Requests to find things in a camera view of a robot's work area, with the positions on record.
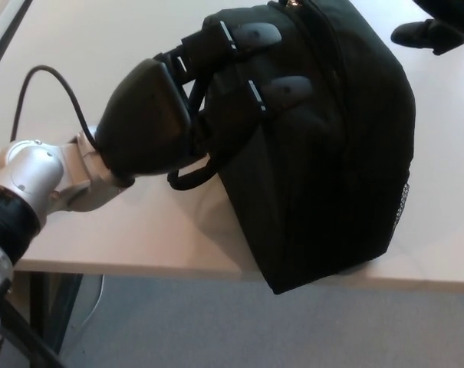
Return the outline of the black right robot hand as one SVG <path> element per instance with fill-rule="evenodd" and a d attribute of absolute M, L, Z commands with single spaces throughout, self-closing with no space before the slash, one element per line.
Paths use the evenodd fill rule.
<path fill-rule="evenodd" d="M 390 40 L 407 48 L 431 49 L 436 56 L 464 45 L 464 0 L 416 0 L 431 18 L 396 27 Z"/>

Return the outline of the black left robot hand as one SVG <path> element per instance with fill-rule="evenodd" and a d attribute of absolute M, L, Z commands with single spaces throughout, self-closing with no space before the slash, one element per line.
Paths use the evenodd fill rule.
<path fill-rule="evenodd" d="M 220 71 L 280 43 L 269 23 L 223 22 L 140 62 L 116 87 L 94 134 L 106 167 L 122 179 L 165 174 L 174 189 L 201 185 L 226 166 L 258 126 L 308 99 L 311 82 L 246 80 L 209 96 Z"/>

